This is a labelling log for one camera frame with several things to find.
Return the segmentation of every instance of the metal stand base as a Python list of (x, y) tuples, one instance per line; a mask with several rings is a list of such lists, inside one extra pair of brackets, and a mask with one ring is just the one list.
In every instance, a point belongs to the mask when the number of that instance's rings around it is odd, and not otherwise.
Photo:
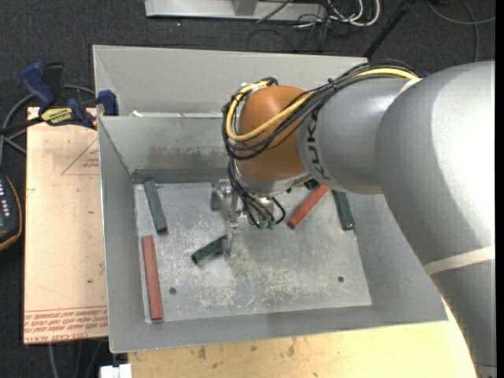
[[(147, 17), (227, 18), (260, 20), (281, 3), (258, 2), (252, 14), (236, 15), (233, 0), (146, 0)], [(322, 17), (325, 9), (318, 4), (289, 3), (271, 20), (296, 21), (303, 14)]]

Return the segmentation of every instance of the yellow cable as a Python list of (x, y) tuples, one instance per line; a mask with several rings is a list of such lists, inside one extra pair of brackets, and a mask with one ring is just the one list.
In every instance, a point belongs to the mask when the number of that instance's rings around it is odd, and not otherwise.
[[(401, 70), (401, 69), (372, 69), (372, 70), (365, 70), (364, 72), (360, 72), (353, 76), (352, 78), (355, 77), (360, 77), (360, 76), (368, 76), (372, 74), (388, 74), (391, 76), (399, 76), (405, 79), (409, 80), (416, 80), (419, 77), (415, 76), (414, 74)], [(231, 104), (229, 111), (228, 111), (228, 117), (226, 118), (226, 133), (228, 134), (229, 139), (233, 139), (236, 142), (242, 142), (248, 139), (252, 139), (253, 137), (256, 137), (260, 135), (264, 130), (269, 128), (272, 124), (275, 124), (279, 119), (283, 117), (288, 117), (291, 115), (301, 104), (306, 101), (306, 99), (309, 98), (309, 93), (306, 92), (306, 95), (301, 96), (298, 101), (294, 102), (287, 108), (285, 108), (282, 112), (278, 113), (276, 116), (272, 117), (270, 120), (267, 120), (265, 123), (263, 123), (261, 126), (258, 126), (255, 128), (252, 132), (248, 132), (245, 135), (236, 135), (235, 133), (232, 132), (232, 118), (235, 113), (236, 107), (238, 106), (239, 102), (245, 95), (245, 93), (253, 90), (255, 87), (262, 87), (265, 86), (265, 82), (259, 82), (247, 87), (242, 88), (239, 93), (236, 95), (235, 100)]]
[(399, 76), (402, 77), (403, 79), (409, 79), (409, 80), (417, 80), (419, 77), (407, 72), (405, 70), (401, 69), (373, 69), (373, 70), (365, 70), (364, 72), (360, 72), (356, 74), (354, 77), (360, 77), (360, 76), (368, 76), (371, 74), (389, 74), (391, 76)]

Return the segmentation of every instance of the wooden board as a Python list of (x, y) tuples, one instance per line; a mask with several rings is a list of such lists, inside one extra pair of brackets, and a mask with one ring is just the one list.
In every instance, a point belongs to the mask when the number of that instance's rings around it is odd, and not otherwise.
[(135, 378), (475, 378), (448, 322), (130, 353)]
[(98, 161), (96, 131), (28, 128), (25, 344), (108, 334)]

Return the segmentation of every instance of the dark green bar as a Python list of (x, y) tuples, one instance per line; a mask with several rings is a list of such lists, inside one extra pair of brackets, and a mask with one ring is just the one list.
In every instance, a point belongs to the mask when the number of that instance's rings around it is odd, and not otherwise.
[(156, 232), (158, 234), (161, 234), (162, 232), (168, 233), (168, 225), (166, 224), (165, 213), (161, 207), (156, 183), (153, 180), (148, 180), (143, 184), (143, 186), (145, 187), (145, 193), (150, 207), (150, 214), (154, 220)]
[(341, 221), (341, 227), (344, 231), (350, 231), (354, 229), (354, 217), (350, 211), (350, 204), (348, 203), (347, 194), (345, 192), (332, 191), (334, 200), (336, 202), (336, 208), (338, 209), (339, 220)]
[(217, 238), (215, 241), (212, 241), (208, 245), (204, 246), (202, 249), (197, 250), (191, 255), (192, 261), (197, 265), (203, 259), (211, 256), (213, 254), (219, 254), (222, 252), (222, 240), (226, 239), (227, 236), (223, 235), (220, 238)]

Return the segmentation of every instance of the clamp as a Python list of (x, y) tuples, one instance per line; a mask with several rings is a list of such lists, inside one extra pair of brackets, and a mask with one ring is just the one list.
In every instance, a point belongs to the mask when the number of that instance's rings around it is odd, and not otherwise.
[[(97, 117), (87, 112), (81, 102), (74, 98), (67, 99), (63, 78), (63, 65), (50, 63), (43, 66), (40, 62), (29, 65), (21, 73), (24, 87), (42, 101), (39, 107), (39, 119), (51, 126), (74, 124), (85, 128), (96, 128)], [(98, 97), (89, 103), (101, 104), (98, 115), (118, 114), (116, 96), (111, 90), (98, 93)]]

